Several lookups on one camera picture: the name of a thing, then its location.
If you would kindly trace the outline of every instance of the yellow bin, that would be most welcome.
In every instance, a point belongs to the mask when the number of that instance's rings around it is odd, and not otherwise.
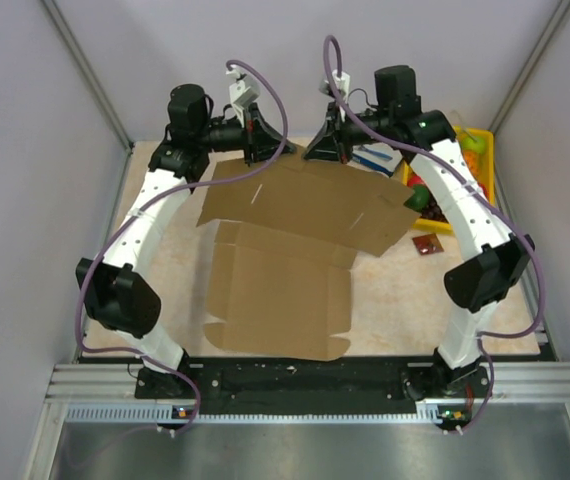
[[[456,139],[461,140],[465,137],[466,133],[462,131],[460,127],[454,127],[456,130]],[[489,195],[489,202],[492,205],[496,205],[494,198],[494,135],[492,132],[487,130],[478,130],[476,128],[468,128],[472,135],[476,137],[482,137],[487,142],[487,151],[481,155],[479,159],[479,178],[477,179],[480,183],[485,185],[487,188],[487,194]],[[407,181],[412,173],[412,169],[407,165],[407,163],[402,163],[402,174],[403,174],[403,184],[407,185]],[[428,220],[426,218],[419,218],[414,223],[414,228],[418,230],[423,230],[426,232],[434,233],[449,233],[452,234],[452,226],[446,222],[437,222],[435,220]]]

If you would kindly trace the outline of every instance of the white wall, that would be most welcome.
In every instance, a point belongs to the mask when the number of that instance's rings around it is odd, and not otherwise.
[[[0,1],[0,480],[19,477],[52,366],[70,359],[74,267],[122,164],[38,2]]]
[[[570,18],[497,137],[510,204],[547,272],[548,321],[570,358]]]
[[[374,70],[406,63],[427,109],[456,108],[488,127],[557,0],[58,2],[128,133],[141,140],[162,136],[176,85],[199,83],[226,104],[229,58],[273,81],[294,133],[315,133],[328,100],[317,91],[327,33],[342,43],[353,86],[373,94]],[[280,128],[271,101],[263,105]]]

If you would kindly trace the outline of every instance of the cardboard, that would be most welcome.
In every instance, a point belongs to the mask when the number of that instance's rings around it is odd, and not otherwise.
[[[249,179],[208,190],[198,225],[221,222],[207,295],[215,346],[310,360],[342,356],[357,251],[382,255],[418,218],[412,194],[378,173],[307,162],[302,148]],[[247,173],[242,160],[213,178]]]

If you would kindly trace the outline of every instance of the flattened cardboard box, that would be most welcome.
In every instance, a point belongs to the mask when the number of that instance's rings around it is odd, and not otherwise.
[[[221,222],[205,336],[225,350],[333,360],[349,348],[350,269],[357,251],[382,255],[418,213],[412,191],[378,173],[307,162],[302,148],[249,179],[209,189],[198,225]],[[220,162],[214,179],[247,173]]]

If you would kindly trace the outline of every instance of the purple hose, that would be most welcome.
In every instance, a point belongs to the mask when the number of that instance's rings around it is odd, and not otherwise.
[[[345,111],[345,114],[352,120],[352,122],[358,125],[358,127],[361,130],[363,130],[363,132],[367,133],[374,140],[378,140],[379,142],[385,143],[395,149],[406,150],[408,152],[413,152],[419,155],[423,155],[435,161],[439,166],[441,166],[449,173],[451,173],[454,176],[454,178],[461,183],[461,185],[465,186],[467,191],[469,191],[472,194],[472,196],[483,207],[485,207],[494,216],[498,217],[498,219],[501,222],[503,222],[507,226],[507,228],[509,228],[514,233],[514,235],[516,235],[516,238],[518,238],[519,242],[521,243],[521,245],[523,245],[523,247],[527,251],[527,254],[532,259],[532,265],[534,266],[534,272],[536,273],[536,282],[538,284],[538,305],[537,305],[536,315],[534,316],[534,321],[532,322],[532,324],[529,327],[527,327],[525,330],[516,333],[498,333],[498,332],[488,332],[485,330],[477,333],[478,348],[482,353],[482,355],[488,361],[489,370],[490,370],[490,379],[489,379],[489,388],[487,391],[488,392],[487,396],[485,397],[483,403],[478,409],[478,412],[474,417],[476,418],[478,417],[478,414],[480,414],[485,409],[485,406],[487,405],[487,402],[489,401],[489,398],[492,395],[492,389],[494,387],[494,365],[492,363],[492,359],[483,348],[481,337],[487,336],[495,338],[514,339],[514,338],[524,337],[536,331],[536,328],[538,328],[538,326],[543,321],[543,311],[545,308],[545,299],[547,296],[547,292],[545,289],[545,279],[543,278],[543,267],[541,265],[538,256],[534,252],[534,249],[529,244],[529,242],[525,238],[525,235],[520,231],[520,229],[516,225],[514,225],[514,223],[506,215],[504,215],[503,212],[501,212],[498,208],[490,204],[481,194],[479,194],[476,190],[474,190],[472,186],[467,185],[467,181],[465,180],[465,178],[460,173],[458,173],[454,167],[450,166],[448,162],[446,162],[442,158],[437,157],[433,153],[428,152],[427,150],[423,150],[422,148],[418,148],[415,147],[414,145],[409,145],[407,143],[397,142],[390,138],[384,137],[383,135],[380,135],[379,133],[369,128],[360,118],[356,116],[356,114],[349,108],[349,105],[347,105],[347,103],[343,101],[343,98],[341,97],[341,94],[338,91],[338,88],[336,87],[336,83],[334,83],[334,79],[332,77],[332,67],[329,58],[330,43],[333,44],[334,48],[336,49],[337,64],[340,65],[341,68],[343,65],[343,60],[342,58],[340,58],[341,51],[340,48],[338,48],[338,41],[333,35],[328,35],[327,37],[325,37],[325,41],[323,42],[323,67],[325,69],[325,76],[327,77],[327,81],[329,82],[329,87],[332,91],[332,94],[334,95],[336,103]],[[467,427],[471,426],[473,422],[474,420],[472,419],[472,421],[467,425]]]
[[[274,152],[274,155],[272,155],[272,157],[269,160],[267,160],[260,167],[254,169],[254,170],[251,170],[248,173],[245,173],[243,175],[239,175],[239,176],[233,177],[233,178],[225,178],[225,179],[220,179],[220,180],[209,180],[206,182],[188,183],[186,185],[179,185],[177,187],[170,188],[169,190],[166,190],[164,192],[159,193],[154,198],[152,198],[147,203],[145,203],[140,208],[141,211],[144,212],[145,210],[147,210],[148,208],[150,208],[152,205],[154,205],[158,201],[162,200],[163,198],[165,198],[169,195],[172,195],[176,192],[180,192],[181,190],[186,190],[188,188],[224,185],[224,184],[228,184],[228,183],[238,182],[240,180],[244,180],[246,178],[253,177],[254,175],[258,175],[260,172],[262,172],[263,170],[268,168],[270,165],[272,165],[276,161],[276,159],[281,155],[281,153],[283,153],[283,149],[285,148],[285,143],[287,142],[287,135],[288,135],[289,128],[288,128],[288,124],[287,124],[287,114],[285,113],[285,106],[283,105],[283,102],[281,101],[280,97],[278,96],[278,94],[276,93],[274,88],[270,85],[270,83],[265,79],[265,77],[263,77],[253,67],[247,65],[245,62],[242,62],[240,60],[228,60],[225,65],[226,65],[228,70],[231,70],[233,66],[238,66],[238,67],[243,68],[244,70],[247,70],[259,82],[261,82],[263,84],[263,86],[267,89],[267,91],[272,95],[272,98],[276,102],[276,106],[278,107],[278,110],[281,114],[281,119],[283,122],[283,133],[282,133],[283,138],[281,139],[281,143],[279,143],[278,148]],[[76,302],[76,311],[75,311],[75,316],[74,316],[74,335],[76,337],[76,343],[78,344],[78,347],[84,353],[91,353],[91,354],[110,353],[110,352],[113,352],[113,353],[117,353],[117,352],[131,353],[131,354],[136,355],[136,356],[141,356],[147,363],[151,363],[152,365],[154,365],[154,366],[156,366],[162,370],[165,370],[166,372],[171,373],[172,375],[176,375],[178,378],[180,378],[185,383],[187,383],[190,386],[190,388],[192,390],[194,390],[194,394],[196,395],[196,402],[194,405],[194,411],[190,415],[187,423],[184,424],[183,427],[179,430],[179,432],[183,433],[193,425],[194,420],[196,419],[196,415],[198,414],[198,411],[199,411],[200,406],[201,406],[201,393],[198,390],[198,387],[196,386],[196,384],[194,384],[194,382],[192,380],[190,380],[189,377],[182,374],[178,370],[175,370],[174,368],[168,367],[167,365],[163,365],[162,363],[154,360],[153,358],[144,356],[142,354],[142,352],[140,352],[139,350],[136,350],[135,348],[131,348],[131,347],[90,348],[90,347],[85,346],[85,344],[83,343],[83,306],[84,306],[84,302],[85,302],[85,296],[87,295],[87,289],[89,287],[89,282],[92,279],[94,272],[96,271],[96,268],[103,261],[103,258],[105,258],[105,254],[107,253],[109,248],[118,240],[118,238],[129,227],[132,226],[132,224],[137,220],[137,218],[138,217],[135,217],[135,216],[128,218],[127,221],[125,221],[119,227],[119,229],[109,238],[109,240],[107,241],[107,243],[105,243],[103,248],[100,249],[98,254],[96,254],[96,257],[92,261],[91,265],[89,266],[89,269],[87,270],[87,274],[85,275],[85,278],[83,279],[83,282],[81,284],[80,294],[78,296],[78,301]],[[120,438],[126,436],[126,434],[117,437],[115,442],[118,441]],[[108,444],[108,446],[101,449],[101,452],[104,451],[105,449],[109,448],[115,442]]]

